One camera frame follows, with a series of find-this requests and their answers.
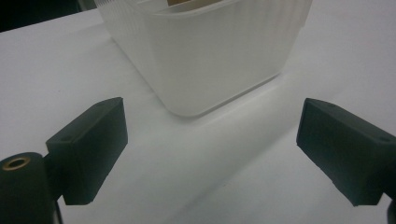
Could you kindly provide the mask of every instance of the white surface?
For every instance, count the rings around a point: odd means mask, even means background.
[[[0,157],[36,151],[89,106],[124,98],[130,143],[66,224],[386,223],[352,207],[296,146],[305,97],[396,134],[396,2],[316,0],[281,74],[198,119],[168,112],[88,11],[0,34]]]
[[[163,104],[186,117],[276,76],[312,0],[197,2],[210,3],[96,0],[107,30]]]

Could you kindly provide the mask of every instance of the translucent plastic box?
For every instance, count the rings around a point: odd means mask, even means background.
[[[95,0],[106,28],[173,113],[195,116],[276,76],[312,0]]]

